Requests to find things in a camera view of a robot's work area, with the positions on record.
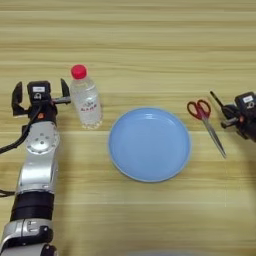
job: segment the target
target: wooden table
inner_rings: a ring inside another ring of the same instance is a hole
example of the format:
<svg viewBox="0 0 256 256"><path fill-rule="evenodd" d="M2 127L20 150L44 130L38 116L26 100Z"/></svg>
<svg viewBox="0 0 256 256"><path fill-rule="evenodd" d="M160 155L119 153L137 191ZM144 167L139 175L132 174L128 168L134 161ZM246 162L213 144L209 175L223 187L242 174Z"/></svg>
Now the wooden table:
<svg viewBox="0 0 256 256"><path fill-rule="evenodd" d="M256 254L256 145L222 130L223 116L209 96L214 90L228 103L255 90L255 11L255 0L0 2L2 146L27 122L13 119L10 108L19 81L49 80L58 96L59 79L70 83L71 66L83 63L104 105L96 131L83 130L71 106L59 107L54 244L60 255ZM227 160L186 111L199 97L212 104ZM26 89L24 100L27 107ZM191 161L172 180L135 182L109 159L111 125L139 106L164 108L190 131ZM15 188L24 157L23 146L1 155L0 188ZM0 200L0 230L12 203Z"/></svg>

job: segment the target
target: scissors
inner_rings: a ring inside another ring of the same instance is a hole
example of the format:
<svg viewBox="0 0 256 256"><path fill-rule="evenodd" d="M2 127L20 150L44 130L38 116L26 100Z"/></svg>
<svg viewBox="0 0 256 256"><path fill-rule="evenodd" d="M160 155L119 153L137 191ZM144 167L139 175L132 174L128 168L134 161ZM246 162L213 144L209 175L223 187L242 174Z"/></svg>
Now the scissors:
<svg viewBox="0 0 256 256"><path fill-rule="evenodd" d="M223 148L215 130L213 129L213 127L209 123L209 117L210 117L210 114L211 114L211 107L208 104L208 102L205 101L205 100L202 100L202 99L199 99L197 102L190 101L187 104L187 110L188 110L190 115L192 115L193 117L203 121L203 123L204 123L207 131L209 132L212 140L214 141L215 145L219 149L222 156L224 158L226 158L226 152L225 152L225 150L224 150L224 148Z"/></svg>

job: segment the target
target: plate rim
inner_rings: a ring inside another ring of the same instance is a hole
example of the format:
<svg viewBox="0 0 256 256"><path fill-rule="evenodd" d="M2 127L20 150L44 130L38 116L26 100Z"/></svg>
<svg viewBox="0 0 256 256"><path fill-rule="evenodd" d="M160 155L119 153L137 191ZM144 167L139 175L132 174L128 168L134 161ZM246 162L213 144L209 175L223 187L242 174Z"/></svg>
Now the plate rim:
<svg viewBox="0 0 256 256"><path fill-rule="evenodd" d="M182 128L184 129L184 131L186 132L187 134L187 137L188 137L188 153L187 153L187 156L186 156L186 159L184 161L184 163L182 164L182 166L179 168L178 171L176 171L174 174L168 176L166 179L160 179L160 180L143 180L143 179L138 179L136 177L134 177L133 175L128 175L125 171L123 171L123 169L117 164L116 161L114 161L114 157L113 155L111 154L111 146L110 146L110 138L111 138L111 135L113 133L113 128L117 125L118 122L120 122L120 120L122 118L124 118L126 115L130 114L131 112L135 112L135 111L138 111L138 110L158 110L158 111L161 111L161 112L164 112L164 113L167 113L168 115L170 115L172 118L174 118L175 120L177 120L180 125L182 126ZM178 173L180 173L185 167L186 165L188 164L189 162L189 159L191 157L191 151L192 151L192 140L191 140L191 136L189 134L189 130L187 129L185 123L183 123L176 115L174 115L173 113L163 109L163 108L158 108L158 107L139 107L139 108L133 108L127 112L125 112L124 114L122 114L120 117L117 118L117 120L112 124L111 126L111 129L110 129L110 132L109 132L109 135L108 135L108 154L110 156L110 159L112 161L112 163L114 164L114 166L123 174L125 175L126 177L129 177L130 179L133 179L135 181L139 181L139 182L146 182L146 183L156 183L156 182L163 182L163 181L166 181L166 180L169 180L173 177L175 177Z"/></svg>

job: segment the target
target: red bottle cap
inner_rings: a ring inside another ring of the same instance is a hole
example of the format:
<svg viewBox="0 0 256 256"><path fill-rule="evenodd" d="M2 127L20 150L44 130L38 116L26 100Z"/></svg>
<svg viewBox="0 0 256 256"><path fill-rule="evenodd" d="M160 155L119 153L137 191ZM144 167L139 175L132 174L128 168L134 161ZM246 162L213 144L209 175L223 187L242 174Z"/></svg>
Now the red bottle cap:
<svg viewBox="0 0 256 256"><path fill-rule="evenodd" d="M74 79L83 79L87 76L87 69L84 65L75 65L71 69L71 74Z"/></svg>

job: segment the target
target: red scissor handle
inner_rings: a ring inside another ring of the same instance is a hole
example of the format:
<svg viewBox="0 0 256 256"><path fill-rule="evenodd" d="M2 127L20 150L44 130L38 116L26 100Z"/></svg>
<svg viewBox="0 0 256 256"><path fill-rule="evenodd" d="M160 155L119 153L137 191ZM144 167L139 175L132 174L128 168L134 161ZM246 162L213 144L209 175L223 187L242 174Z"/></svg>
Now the red scissor handle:
<svg viewBox="0 0 256 256"><path fill-rule="evenodd" d="M190 101L187 104L187 110L190 115L199 120L202 120L203 117L209 118L211 114L211 106L205 100Z"/></svg>

